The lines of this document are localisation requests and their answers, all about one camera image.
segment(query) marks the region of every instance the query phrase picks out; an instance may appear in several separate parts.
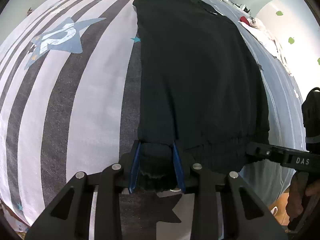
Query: bed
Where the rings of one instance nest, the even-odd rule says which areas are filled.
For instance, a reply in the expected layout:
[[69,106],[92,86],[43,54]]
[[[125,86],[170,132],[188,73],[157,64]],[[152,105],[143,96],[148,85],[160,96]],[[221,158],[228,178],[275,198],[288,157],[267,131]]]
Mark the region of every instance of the bed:
[[[270,144],[304,150],[294,77],[238,23],[240,11],[203,1],[238,26],[261,66]],[[48,0],[0,47],[0,197],[29,225],[77,171],[102,171],[136,139],[141,62],[132,2]],[[269,205],[294,170],[262,161],[240,174]],[[192,195],[145,193],[120,200],[124,239],[189,236]],[[90,229],[93,239],[93,219]]]

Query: black star print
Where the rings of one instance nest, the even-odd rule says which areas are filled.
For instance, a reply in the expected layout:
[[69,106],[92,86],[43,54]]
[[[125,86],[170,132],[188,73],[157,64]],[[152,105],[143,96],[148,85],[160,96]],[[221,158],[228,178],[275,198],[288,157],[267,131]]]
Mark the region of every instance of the black star print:
[[181,196],[160,198],[153,192],[120,195],[123,240],[156,240],[157,222],[181,223],[172,211]]

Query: small teal star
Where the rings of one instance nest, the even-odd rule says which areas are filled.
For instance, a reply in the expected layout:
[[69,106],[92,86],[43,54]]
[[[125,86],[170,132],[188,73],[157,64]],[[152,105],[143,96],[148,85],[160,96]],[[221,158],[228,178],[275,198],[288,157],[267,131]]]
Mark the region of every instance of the small teal star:
[[140,38],[138,38],[138,37],[130,38],[130,39],[134,40],[134,43],[141,41]]
[[21,204],[20,204],[20,203],[17,203],[17,206],[18,206],[18,209],[19,209],[20,211],[22,211],[22,206],[21,206]]

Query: green apple sticker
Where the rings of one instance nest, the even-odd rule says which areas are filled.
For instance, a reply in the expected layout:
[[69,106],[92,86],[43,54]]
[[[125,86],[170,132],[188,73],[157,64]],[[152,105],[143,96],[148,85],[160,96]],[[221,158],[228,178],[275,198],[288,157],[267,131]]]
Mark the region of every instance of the green apple sticker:
[[289,42],[290,44],[294,44],[294,38],[290,37],[289,40],[288,40],[288,42]]

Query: dark gray stripe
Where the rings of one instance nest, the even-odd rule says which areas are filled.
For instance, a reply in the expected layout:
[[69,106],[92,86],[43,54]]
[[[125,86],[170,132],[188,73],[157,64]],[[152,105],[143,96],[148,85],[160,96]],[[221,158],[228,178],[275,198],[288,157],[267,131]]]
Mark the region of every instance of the dark gray stripe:
[[117,0],[100,15],[105,20],[88,27],[81,37],[83,53],[69,56],[52,90],[41,147],[41,181],[46,206],[66,184],[70,116],[83,71],[106,28],[129,1]]
[[[45,10],[41,15],[39,15],[35,20],[33,20],[33,22],[31,22],[27,28],[29,28],[30,25],[32,25],[34,22],[36,22],[42,15],[44,15],[46,12],[48,12],[49,10],[52,9],[53,6],[51,6],[50,8],[48,8],[47,10]],[[14,41],[14,43],[10,46],[10,48],[7,50],[7,52],[4,54],[4,57],[2,58],[2,60],[0,61],[0,65],[2,64],[2,62],[4,61],[4,58],[7,56],[7,54],[9,53],[9,50],[13,47],[13,45],[16,43],[16,41],[23,35],[23,33],[20,34],[20,36]]]
[[[83,0],[77,0],[75,2],[73,2],[72,4],[70,4],[68,7],[66,7],[65,9],[63,9],[62,11],[60,11],[57,15],[55,15],[35,36],[37,35],[40,35],[42,34],[47,28],[49,28],[59,17],[61,17],[62,15],[64,15],[69,9],[71,9],[73,6],[77,5],[78,3],[80,3],[81,1]],[[80,10],[81,12],[77,12],[75,15],[77,15],[77,17],[72,17],[74,18],[75,20],[74,21],[77,21],[82,15],[83,15],[83,12],[84,12],[84,8]],[[11,82],[12,82],[12,79],[17,71],[17,69],[19,68],[22,60],[24,59],[25,55],[27,54],[28,50],[31,48],[33,43],[29,42],[29,44],[23,49],[23,51],[20,53],[20,55],[18,56],[16,62],[14,63],[13,65],[13,68],[12,70],[10,71],[9,73],[9,76],[7,78],[7,81],[6,83],[4,84],[4,88],[2,90],[2,93],[1,93],[1,96],[0,96],[0,112],[2,110],[2,106],[3,106],[3,103],[4,103],[4,100],[5,100],[5,97],[7,96],[7,93],[8,93],[8,90],[9,90],[9,87],[11,85]],[[4,66],[3,68],[3,71],[4,69],[7,67],[8,63],[9,63],[10,60],[8,60],[6,62],[6,65]]]
[[320,135],[314,137],[306,137],[306,143],[320,143]]
[[121,108],[119,158],[130,152],[133,141],[138,139],[140,118],[141,43],[133,44]]
[[[100,1],[101,0],[94,0],[86,5],[72,17],[73,21],[76,22],[87,10],[92,8]],[[47,54],[48,53],[44,54],[40,59],[33,63],[30,68],[28,68],[17,93],[17,96],[13,102],[8,120],[6,138],[7,174],[13,206],[17,205],[17,203],[21,204],[18,184],[18,139],[22,114],[30,96],[33,84]],[[23,213],[20,210],[17,209],[16,212],[18,212],[20,217],[23,216]]]
[[[69,0],[64,1],[64,2],[61,3],[57,8],[59,8],[61,5],[65,4],[65,3],[68,2],[68,1],[69,1]],[[42,13],[41,15],[39,15],[31,24],[29,24],[29,26],[32,25],[34,22],[36,22],[42,15],[44,15],[46,12],[50,11],[51,9],[52,9],[52,7],[48,8],[44,13]],[[42,22],[43,19],[44,19],[45,17],[47,17],[50,13],[51,13],[51,11],[48,12],[44,17],[42,17],[41,20],[38,21],[37,24],[35,24],[35,26],[25,35],[25,37],[28,37],[28,36],[30,35],[30,33],[39,25],[39,23]],[[13,45],[16,43],[16,41],[15,41],[15,42],[10,46],[10,48],[7,50],[6,54],[4,55],[4,57],[2,58],[2,60],[1,60],[1,62],[0,62],[0,65],[1,65],[2,61],[4,60],[4,58],[7,56],[7,54],[9,53],[9,50],[10,50],[10,49],[13,47]],[[5,71],[5,68],[7,68],[8,63],[10,62],[10,60],[12,59],[13,55],[15,54],[15,52],[17,51],[17,49],[19,48],[19,46],[22,44],[22,42],[23,42],[23,39],[22,39],[22,41],[15,47],[15,49],[14,49],[13,52],[11,53],[10,57],[8,58],[8,60],[7,60],[7,62],[6,62],[6,65],[4,66],[4,68],[3,68],[3,69],[1,70],[1,72],[0,72],[0,79],[1,79],[1,77],[2,77],[2,75],[3,75],[3,72]]]

